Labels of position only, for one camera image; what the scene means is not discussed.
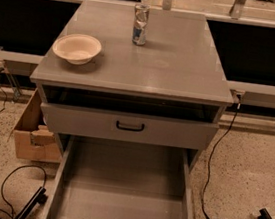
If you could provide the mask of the grey top drawer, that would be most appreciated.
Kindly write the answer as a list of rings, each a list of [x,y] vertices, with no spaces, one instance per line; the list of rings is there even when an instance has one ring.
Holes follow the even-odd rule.
[[[219,126],[54,103],[41,103],[52,132],[112,140],[205,150]]]

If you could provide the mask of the cardboard box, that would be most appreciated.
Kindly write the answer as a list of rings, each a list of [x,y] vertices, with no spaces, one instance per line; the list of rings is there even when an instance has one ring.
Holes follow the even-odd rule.
[[[14,127],[16,157],[34,161],[59,163],[62,155],[54,134],[47,128],[41,112],[40,94],[35,91]]]

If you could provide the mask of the black bar left floor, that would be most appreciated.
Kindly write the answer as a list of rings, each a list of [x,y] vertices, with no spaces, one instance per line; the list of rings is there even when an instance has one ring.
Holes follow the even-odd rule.
[[[26,206],[15,216],[15,219],[26,219],[30,212],[34,209],[36,204],[43,205],[47,201],[45,187],[40,187],[36,193],[31,197]]]

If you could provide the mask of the white bowl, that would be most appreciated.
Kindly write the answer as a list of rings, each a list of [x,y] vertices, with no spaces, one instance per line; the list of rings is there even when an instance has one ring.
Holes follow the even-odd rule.
[[[83,65],[92,61],[102,49],[102,44],[89,35],[70,34],[53,43],[52,49],[57,57],[72,65]]]

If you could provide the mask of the silver blue drink can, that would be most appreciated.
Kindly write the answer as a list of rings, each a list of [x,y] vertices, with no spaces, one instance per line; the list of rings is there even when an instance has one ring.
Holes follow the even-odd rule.
[[[132,32],[132,42],[134,45],[144,45],[146,41],[148,18],[150,6],[145,4],[135,5],[135,17]]]

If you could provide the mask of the grey drawer cabinet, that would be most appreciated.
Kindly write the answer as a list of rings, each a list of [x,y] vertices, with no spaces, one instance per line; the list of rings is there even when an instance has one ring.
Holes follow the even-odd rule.
[[[83,65],[47,52],[31,74],[42,103],[218,125],[233,98],[205,16],[152,10],[143,46],[131,41],[133,17],[133,5],[82,2],[63,31],[94,36],[101,52]],[[52,133],[60,149],[70,137],[90,137]],[[190,164],[203,151],[181,149]]]

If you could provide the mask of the grey drawer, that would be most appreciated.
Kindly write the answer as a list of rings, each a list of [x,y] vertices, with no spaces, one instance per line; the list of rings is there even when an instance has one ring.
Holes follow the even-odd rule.
[[[72,137],[42,219],[194,219],[184,149]]]
[[[219,126],[54,103],[41,103],[52,132],[112,140],[205,150]]]

